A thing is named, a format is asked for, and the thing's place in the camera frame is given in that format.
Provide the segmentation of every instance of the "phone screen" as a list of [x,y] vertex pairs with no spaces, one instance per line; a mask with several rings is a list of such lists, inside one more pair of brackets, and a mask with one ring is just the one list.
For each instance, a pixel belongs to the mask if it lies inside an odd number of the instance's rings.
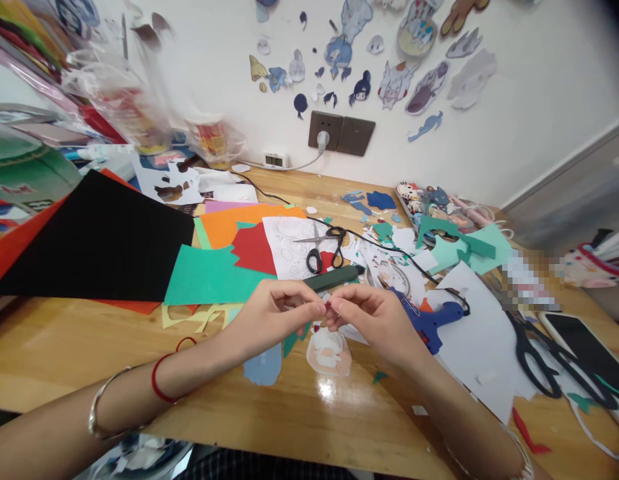
[[597,373],[609,385],[619,391],[619,362],[599,342],[593,333],[575,317],[545,313],[549,323],[569,345],[583,364]]

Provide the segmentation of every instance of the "teal paper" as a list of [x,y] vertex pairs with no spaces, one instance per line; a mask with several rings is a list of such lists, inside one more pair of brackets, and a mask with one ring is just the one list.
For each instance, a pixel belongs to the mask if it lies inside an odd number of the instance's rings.
[[224,249],[200,250],[181,245],[176,258],[165,305],[244,303],[261,280],[275,275],[236,267],[238,257]]

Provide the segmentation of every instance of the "hand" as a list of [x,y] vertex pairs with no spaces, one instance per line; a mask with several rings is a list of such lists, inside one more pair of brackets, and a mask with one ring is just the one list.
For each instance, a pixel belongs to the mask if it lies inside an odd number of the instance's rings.
[[237,346],[245,361],[294,331],[302,335],[325,311],[322,299],[301,280],[262,280],[223,335],[234,337],[229,345]]
[[431,358],[392,291],[352,284],[336,290],[329,302],[332,309],[325,316],[329,331],[351,323],[380,356],[399,369]]

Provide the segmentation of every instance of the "red string bracelet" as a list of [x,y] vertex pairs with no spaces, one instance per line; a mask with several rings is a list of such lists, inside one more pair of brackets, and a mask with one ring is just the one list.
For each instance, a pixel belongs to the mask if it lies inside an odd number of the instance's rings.
[[[191,340],[194,345],[197,344],[197,342],[192,338],[192,337],[185,337],[184,339],[182,339],[178,346],[176,347],[176,352],[178,352],[178,350],[181,348],[181,345],[183,344],[183,342],[185,340]],[[167,357],[173,355],[173,353],[167,353],[167,355],[165,355],[164,357],[161,357],[157,362],[156,365],[154,365],[154,369],[151,371],[151,387],[154,389],[154,393],[156,394],[156,396],[163,401],[166,401],[167,403],[172,403],[175,404],[178,400],[174,400],[171,399],[169,397],[167,397],[163,392],[161,392],[161,390],[158,388],[158,383],[156,382],[156,372],[158,371],[158,366],[161,364],[161,361],[165,360]]]

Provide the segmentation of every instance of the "blue glue gun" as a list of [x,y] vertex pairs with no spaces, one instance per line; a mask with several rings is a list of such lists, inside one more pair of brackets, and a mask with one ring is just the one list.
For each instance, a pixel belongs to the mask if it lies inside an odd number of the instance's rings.
[[464,317],[462,306],[456,302],[445,302],[442,304],[442,309],[437,312],[424,312],[416,308],[403,293],[394,287],[390,287],[382,279],[379,278],[378,280],[386,290],[392,291],[398,297],[398,300],[402,303],[402,308],[407,312],[409,321],[420,335],[427,349],[432,355],[436,355],[442,347],[438,328]]

